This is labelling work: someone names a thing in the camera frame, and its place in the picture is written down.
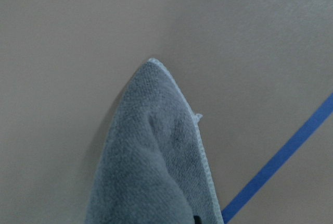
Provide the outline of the grey cleaning cloth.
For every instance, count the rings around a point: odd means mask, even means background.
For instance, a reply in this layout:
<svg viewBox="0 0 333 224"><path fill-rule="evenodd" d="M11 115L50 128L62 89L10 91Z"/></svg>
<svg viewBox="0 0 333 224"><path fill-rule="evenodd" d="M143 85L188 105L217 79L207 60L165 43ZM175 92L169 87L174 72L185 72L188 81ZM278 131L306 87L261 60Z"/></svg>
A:
<svg viewBox="0 0 333 224"><path fill-rule="evenodd" d="M86 223L223 223L194 113L148 59L124 91L95 174Z"/></svg>

